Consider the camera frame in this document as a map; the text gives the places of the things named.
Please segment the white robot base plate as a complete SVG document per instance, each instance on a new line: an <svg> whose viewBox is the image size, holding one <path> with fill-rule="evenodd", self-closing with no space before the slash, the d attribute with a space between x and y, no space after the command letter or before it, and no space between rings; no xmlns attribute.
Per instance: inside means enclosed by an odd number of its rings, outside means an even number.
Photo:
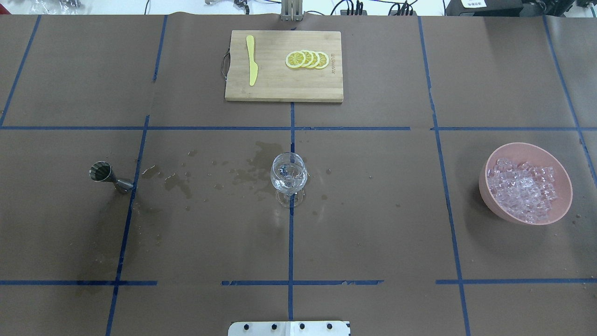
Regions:
<svg viewBox="0 0 597 336"><path fill-rule="evenodd" d="M235 322L229 336L350 336L350 323L345 321L267 321Z"/></svg>

